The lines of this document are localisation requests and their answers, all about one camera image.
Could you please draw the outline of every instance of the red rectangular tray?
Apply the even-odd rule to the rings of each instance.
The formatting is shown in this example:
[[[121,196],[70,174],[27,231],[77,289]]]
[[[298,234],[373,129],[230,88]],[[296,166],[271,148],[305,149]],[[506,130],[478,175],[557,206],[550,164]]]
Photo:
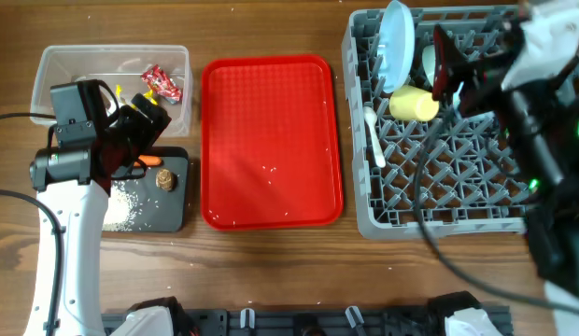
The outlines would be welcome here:
[[[331,69],[217,60],[202,76],[201,213],[215,229],[325,225],[344,207]]]

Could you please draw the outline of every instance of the red snack package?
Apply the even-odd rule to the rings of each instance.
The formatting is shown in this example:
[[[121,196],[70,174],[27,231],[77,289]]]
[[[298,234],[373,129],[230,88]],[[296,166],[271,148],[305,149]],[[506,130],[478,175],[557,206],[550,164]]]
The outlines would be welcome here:
[[[142,74],[142,80],[148,84],[151,90],[163,96],[169,103],[177,104],[181,101],[182,91],[158,64]]]

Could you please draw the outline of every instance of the spoon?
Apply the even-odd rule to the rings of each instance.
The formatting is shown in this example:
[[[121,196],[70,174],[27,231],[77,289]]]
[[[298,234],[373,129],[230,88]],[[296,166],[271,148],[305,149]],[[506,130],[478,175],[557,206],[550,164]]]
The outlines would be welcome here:
[[[368,106],[364,107],[364,121],[368,125],[368,130],[371,133],[371,142],[373,143],[373,156],[374,156],[374,164],[377,167],[383,168],[385,167],[385,157],[383,156],[383,150],[381,150],[381,145],[379,144],[379,138],[376,136],[376,131],[374,130],[374,126],[376,124],[376,113],[373,109]]]

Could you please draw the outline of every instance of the dish rack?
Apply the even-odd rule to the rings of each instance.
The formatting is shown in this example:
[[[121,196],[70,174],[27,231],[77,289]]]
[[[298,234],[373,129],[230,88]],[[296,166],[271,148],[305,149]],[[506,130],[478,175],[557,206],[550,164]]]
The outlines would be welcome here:
[[[500,51],[500,22],[517,15],[517,6],[412,8],[416,31],[415,57],[409,85],[431,91],[422,67],[422,50],[432,45],[432,31],[441,23],[469,60]],[[369,239],[420,238],[414,216],[414,172],[425,134],[439,126],[441,113],[429,122],[400,121],[388,112],[388,97],[377,75],[376,48],[383,9],[353,12],[342,42],[342,63],[351,115],[354,159],[352,172],[358,228]],[[579,92],[579,64],[560,88],[564,104]],[[387,165],[374,165],[364,106],[377,111],[375,129]],[[528,185],[503,176],[488,157],[517,171],[511,149],[498,137],[490,114],[453,121],[431,149],[422,178],[423,217],[435,237],[459,233],[523,232],[523,202]]]

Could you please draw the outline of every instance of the wooden table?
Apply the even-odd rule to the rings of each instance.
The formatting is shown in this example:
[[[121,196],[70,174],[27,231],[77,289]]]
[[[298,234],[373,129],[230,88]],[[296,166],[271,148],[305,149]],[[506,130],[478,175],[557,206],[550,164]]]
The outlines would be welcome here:
[[[473,1],[488,5],[487,1]],[[57,0],[53,3],[69,3]],[[406,1],[410,7],[464,6],[468,0]],[[345,210],[331,226],[283,231],[213,231],[199,214],[199,178],[191,181],[193,207],[177,233],[105,233],[101,245],[103,312],[175,295],[186,308],[342,308],[423,303],[470,290],[420,241],[376,242],[356,224],[352,141],[344,96],[340,45],[349,14],[387,1],[257,1],[188,5],[0,7],[0,113],[29,111],[43,49],[68,44],[172,44],[190,51],[194,76],[191,135],[160,139],[200,158],[200,76],[224,57],[316,53],[335,82]],[[28,165],[43,146],[46,128],[29,119],[0,122],[0,189],[33,195]],[[23,333],[30,314],[38,252],[37,210],[0,198],[0,335]],[[479,234],[445,238],[442,249],[468,272],[492,285],[542,296],[522,237]],[[551,314],[512,304],[516,335],[552,335]]]

